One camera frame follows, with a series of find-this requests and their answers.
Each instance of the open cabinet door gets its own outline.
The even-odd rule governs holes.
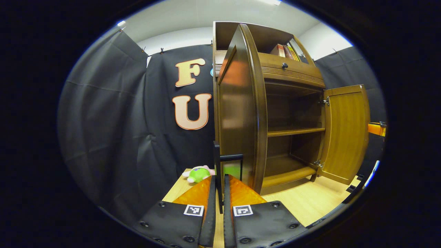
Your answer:
[[[245,24],[238,25],[225,55],[217,101],[220,154],[243,154],[242,182],[259,193],[266,162],[266,94],[256,45]]]
[[[366,91],[364,85],[325,90],[324,99],[326,130],[317,174],[349,185],[360,169],[369,142]]]

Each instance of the green plush toy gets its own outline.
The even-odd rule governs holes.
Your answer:
[[[182,173],[184,177],[187,177],[187,181],[190,183],[198,183],[209,176],[214,176],[215,172],[208,166],[196,166],[191,171]]]

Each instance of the drawer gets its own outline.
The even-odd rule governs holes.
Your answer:
[[[258,54],[264,78],[293,81],[325,88],[323,77],[317,67],[273,54]],[[283,63],[286,63],[288,67],[283,68]]]

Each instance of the cabinet shelf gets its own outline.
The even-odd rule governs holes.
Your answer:
[[[279,130],[268,130],[268,137],[276,137],[276,136],[287,136],[287,135],[296,135],[296,134],[304,134],[304,133],[313,133],[313,132],[323,132],[325,128],[302,128],[302,129],[283,129],[276,128]]]
[[[262,187],[288,183],[317,171],[290,156],[267,158]]]

